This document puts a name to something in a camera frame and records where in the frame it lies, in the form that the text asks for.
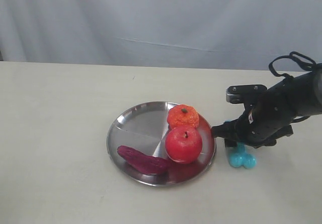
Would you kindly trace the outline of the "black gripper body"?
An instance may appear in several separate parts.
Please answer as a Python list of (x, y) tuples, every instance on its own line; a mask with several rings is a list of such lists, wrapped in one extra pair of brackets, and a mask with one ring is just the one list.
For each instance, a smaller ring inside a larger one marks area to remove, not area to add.
[(283, 102), (258, 101), (254, 107), (233, 121), (211, 128), (213, 137), (242, 142), (254, 148), (276, 144), (273, 137), (294, 119), (294, 111)]

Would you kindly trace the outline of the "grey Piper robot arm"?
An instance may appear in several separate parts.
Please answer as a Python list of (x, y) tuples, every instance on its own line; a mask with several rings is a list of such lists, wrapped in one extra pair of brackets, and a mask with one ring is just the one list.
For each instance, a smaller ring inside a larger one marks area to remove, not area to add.
[(284, 78), (271, 88), (230, 86), (226, 100), (243, 104), (245, 110), (238, 119), (212, 127), (213, 138), (223, 138), (228, 147), (239, 142), (253, 148), (274, 146), (277, 139), (293, 134), (293, 123), (321, 114), (321, 69)]

